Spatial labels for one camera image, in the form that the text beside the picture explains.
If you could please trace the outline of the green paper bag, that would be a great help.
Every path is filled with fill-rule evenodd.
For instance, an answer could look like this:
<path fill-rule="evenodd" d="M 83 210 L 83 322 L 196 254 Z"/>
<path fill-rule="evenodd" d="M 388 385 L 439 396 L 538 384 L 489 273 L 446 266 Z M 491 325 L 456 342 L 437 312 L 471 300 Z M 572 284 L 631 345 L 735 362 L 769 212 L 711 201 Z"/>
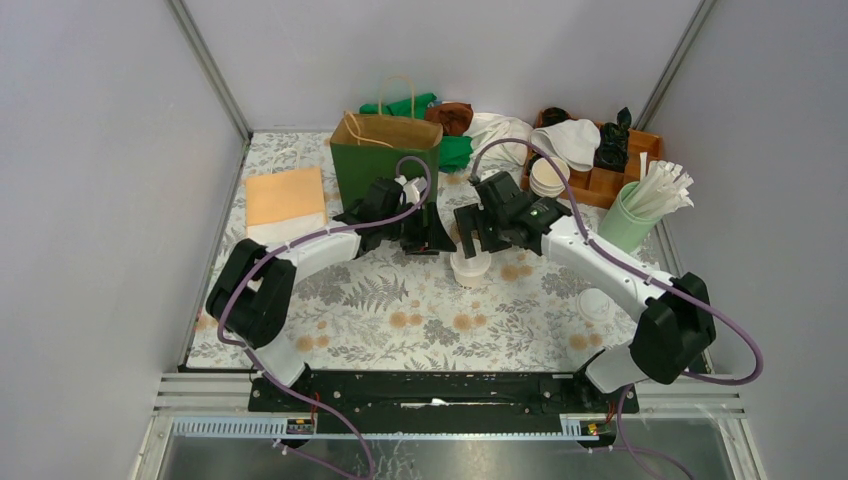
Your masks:
<path fill-rule="evenodd" d="M 347 111 L 330 137 L 330 149 L 342 205 L 362 199 L 377 178 L 420 177 L 429 173 L 429 201 L 438 195 L 438 170 L 443 129 L 413 113 L 385 112 L 379 91 L 375 114 Z"/>

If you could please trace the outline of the single white paper cup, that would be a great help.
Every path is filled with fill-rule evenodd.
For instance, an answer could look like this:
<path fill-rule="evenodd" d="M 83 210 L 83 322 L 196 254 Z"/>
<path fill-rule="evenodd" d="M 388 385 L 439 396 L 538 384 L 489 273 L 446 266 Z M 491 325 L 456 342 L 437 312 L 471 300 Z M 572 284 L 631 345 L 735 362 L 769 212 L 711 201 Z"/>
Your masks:
<path fill-rule="evenodd" d="M 483 279 L 486 272 L 489 270 L 490 264 L 485 263 L 478 266 L 461 266 L 455 263 L 451 264 L 454 279 L 463 288 L 475 289 L 483 284 Z"/>

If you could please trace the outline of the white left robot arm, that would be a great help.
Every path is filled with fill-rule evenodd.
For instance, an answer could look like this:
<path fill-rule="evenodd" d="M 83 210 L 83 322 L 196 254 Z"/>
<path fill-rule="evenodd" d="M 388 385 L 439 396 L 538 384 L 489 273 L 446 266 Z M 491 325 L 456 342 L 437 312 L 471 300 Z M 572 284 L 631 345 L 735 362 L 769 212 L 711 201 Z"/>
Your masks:
<path fill-rule="evenodd" d="M 245 349 L 259 370 L 276 379 L 271 395 L 285 410 L 304 407 L 311 388 L 300 377 L 307 364 L 283 332 L 294 287 L 383 242 L 398 243 L 408 255 L 455 251 L 428 198 L 430 185 L 423 177 L 379 178 L 361 199 L 314 232 L 278 247 L 252 239 L 233 247 L 205 311 L 223 327 L 222 342 Z"/>

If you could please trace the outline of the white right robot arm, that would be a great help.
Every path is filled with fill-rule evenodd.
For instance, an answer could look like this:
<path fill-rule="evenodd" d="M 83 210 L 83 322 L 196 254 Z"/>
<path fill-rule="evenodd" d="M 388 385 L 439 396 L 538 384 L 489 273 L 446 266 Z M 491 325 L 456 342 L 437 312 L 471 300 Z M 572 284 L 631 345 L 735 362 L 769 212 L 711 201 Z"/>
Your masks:
<path fill-rule="evenodd" d="M 575 402 L 597 412 L 620 388 L 644 380 L 673 383 L 716 338 L 705 283 L 649 270 L 591 235 L 578 212 L 521 190 L 503 171 L 471 181 L 479 200 L 454 209 L 466 258 L 522 248 L 560 263 L 600 289 L 636 324 L 633 338 L 594 355 L 578 371 Z"/>

